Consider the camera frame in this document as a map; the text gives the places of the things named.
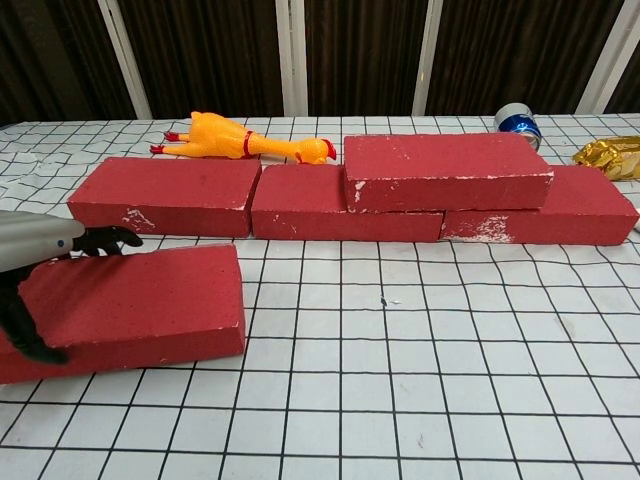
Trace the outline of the robot left five-finger hand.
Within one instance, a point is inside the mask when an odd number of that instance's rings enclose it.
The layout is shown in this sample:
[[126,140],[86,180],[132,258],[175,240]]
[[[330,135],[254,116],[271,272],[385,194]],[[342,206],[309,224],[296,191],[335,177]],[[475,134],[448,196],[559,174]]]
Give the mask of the robot left five-finger hand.
[[69,259],[73,252],[89,257],[100,253],[119,255],[120,246],[140,247],[143,240],[121,226],[86,227],[81,222],[58,216],[22,212],[1,212],[1,329],[24,357],[39,363],[63,365],[64,351],[46,344],[19,292],[40,264],[52,259]]

